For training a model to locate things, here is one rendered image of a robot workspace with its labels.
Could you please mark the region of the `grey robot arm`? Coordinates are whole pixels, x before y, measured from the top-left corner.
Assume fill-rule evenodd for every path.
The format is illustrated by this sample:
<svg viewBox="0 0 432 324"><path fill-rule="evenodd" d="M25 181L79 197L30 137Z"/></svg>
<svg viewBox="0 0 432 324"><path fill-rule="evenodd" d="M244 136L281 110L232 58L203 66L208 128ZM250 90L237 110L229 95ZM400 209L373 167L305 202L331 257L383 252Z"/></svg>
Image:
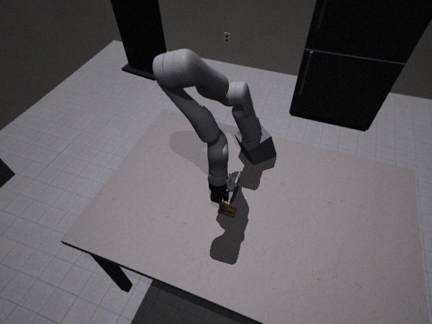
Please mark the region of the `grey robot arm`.
<svg viewBox="0 0 432 324"><path fill-rule="evenodd" d="M254 143L261 138L262 128L246 82L228 82L224 74L214 70L190 49L178 49L156 56L153 74L164 93L187 117L198 137L207 143L209 173L214 178L221 178L227 173L227 138L212 113L183 88L196 86L201 96L233 107L232 115L245 142Z"/></svg>

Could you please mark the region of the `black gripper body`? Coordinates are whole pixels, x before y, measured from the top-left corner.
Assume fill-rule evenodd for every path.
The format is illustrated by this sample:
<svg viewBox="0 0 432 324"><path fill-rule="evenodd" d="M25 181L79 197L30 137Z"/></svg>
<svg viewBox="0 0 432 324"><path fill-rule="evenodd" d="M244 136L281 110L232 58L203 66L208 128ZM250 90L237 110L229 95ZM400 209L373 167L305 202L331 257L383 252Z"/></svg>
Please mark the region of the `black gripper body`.
<svg viewBox="0 0 432 324"><path fill-rule="evenodd" d="M226 190L233 192L240 180L241 173L235 171L233 173L226 173L225 176L221 178L214 178L208 173L209 189L211 191L211 201L216 203L221 203Z"/></svg>

